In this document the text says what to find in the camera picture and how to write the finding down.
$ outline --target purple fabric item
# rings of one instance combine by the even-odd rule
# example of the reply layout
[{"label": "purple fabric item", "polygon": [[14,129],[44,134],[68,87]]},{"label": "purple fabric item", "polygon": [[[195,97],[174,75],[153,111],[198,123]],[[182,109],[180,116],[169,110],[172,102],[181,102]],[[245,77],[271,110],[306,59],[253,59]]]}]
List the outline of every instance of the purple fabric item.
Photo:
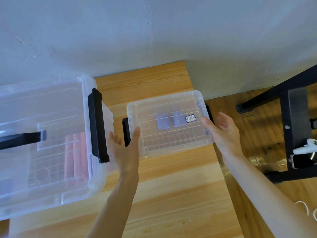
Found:
[{"label": "purple fabric item", "polygon": [[171,128],[171,121],[167,114],[156,116],[156,121],[158,123],[158,130]]},{"label": "purple fabric item", "polygon": [[180,111],[173,113],[173,121],[176,128],[182,127],[187,124],[183,112]]}]

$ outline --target plastic box lid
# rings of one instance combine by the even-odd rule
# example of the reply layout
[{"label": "plastic box lid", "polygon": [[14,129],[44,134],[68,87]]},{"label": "plastic box lid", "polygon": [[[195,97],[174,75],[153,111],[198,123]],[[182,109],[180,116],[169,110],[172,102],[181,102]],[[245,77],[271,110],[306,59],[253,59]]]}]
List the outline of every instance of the plastic box lid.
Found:
[{"label": "plastic box lid", "polygon": [[214,142],[201,122],[208,112],[202,94],[189,91],[129,103],[130,136],[139,126],[141,157],[165,155]]},{"label": "plastic box lid", "polygon": [[[0,87],[0,220],[86,199],[104,187],[115,167],[94,155],[93,88],[86,75]],[[99,105],[107,138],[113,115]]]}]

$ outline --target wooden tabletop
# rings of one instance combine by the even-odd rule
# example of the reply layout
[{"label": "wooden tabletop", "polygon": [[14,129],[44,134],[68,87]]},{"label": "wooden tabletop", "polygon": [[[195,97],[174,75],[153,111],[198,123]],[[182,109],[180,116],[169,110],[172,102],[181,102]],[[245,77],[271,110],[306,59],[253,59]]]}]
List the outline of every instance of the wooden tabletop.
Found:
[{"label": "wooden tabletop", "polygon": [[[113,112],[115,133],[129,102],[193,90],[185,63],[96,79]],[[123,237],[243,237],[212,145],[140,161],[140,181]],[[93,198],[10,220],[22,237],[84,237],[118,179],[107,177]]]}]

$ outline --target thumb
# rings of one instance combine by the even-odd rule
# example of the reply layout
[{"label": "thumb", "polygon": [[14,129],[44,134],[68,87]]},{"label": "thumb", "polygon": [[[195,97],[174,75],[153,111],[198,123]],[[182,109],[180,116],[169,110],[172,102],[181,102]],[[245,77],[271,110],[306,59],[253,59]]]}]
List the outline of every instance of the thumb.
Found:
[{"label": "thumb", "polygon": [[219,128],[216,127],[216,125],[214,125],[214,123],[210,119],[207,119],[206,117],[202,117],[201,122],[212,134],[221,131]]},{"label": "thumb", "polygon": [[135,130],[132,133],[131,137],[131,143],[138,143],[139,137],[140,137],[141,129],[140,127],[136,127]]}]

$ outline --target black metal stand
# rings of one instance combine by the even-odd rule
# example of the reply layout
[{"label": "black metal stand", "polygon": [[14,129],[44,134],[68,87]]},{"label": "black metal stand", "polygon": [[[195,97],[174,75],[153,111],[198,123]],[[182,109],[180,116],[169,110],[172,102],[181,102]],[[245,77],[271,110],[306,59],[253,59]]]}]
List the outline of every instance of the black metal stand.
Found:
[{"label": "black metal stand", "polygon": [[273,183],[317,177],[317,165],[312,161],[314,155],[293,154],[293,149],[304,146],[312,135],[306,87],[315,82],[317,65],[236,106],[241,114],[280,99],[288,170],[265,174]]}]

